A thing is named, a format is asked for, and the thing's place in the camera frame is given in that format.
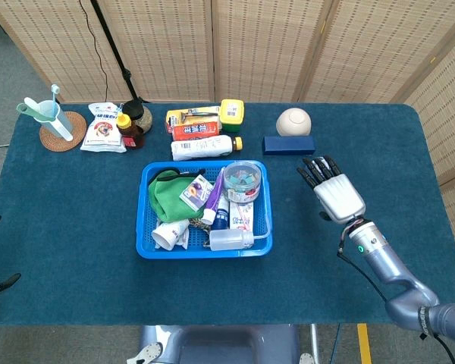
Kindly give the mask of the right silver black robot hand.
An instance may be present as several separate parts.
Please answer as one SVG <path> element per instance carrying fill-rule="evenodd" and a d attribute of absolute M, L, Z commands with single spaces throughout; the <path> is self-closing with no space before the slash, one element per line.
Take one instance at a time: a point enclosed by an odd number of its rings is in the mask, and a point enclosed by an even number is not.
<path fill-rule="evenodd" d="M 313 190 L 328 219 L 337 224 L 347 224 L 364 216 L 366 204 L 359 192 L 329 156 L 303 158 L 304 168 L 298 173 Z"/>

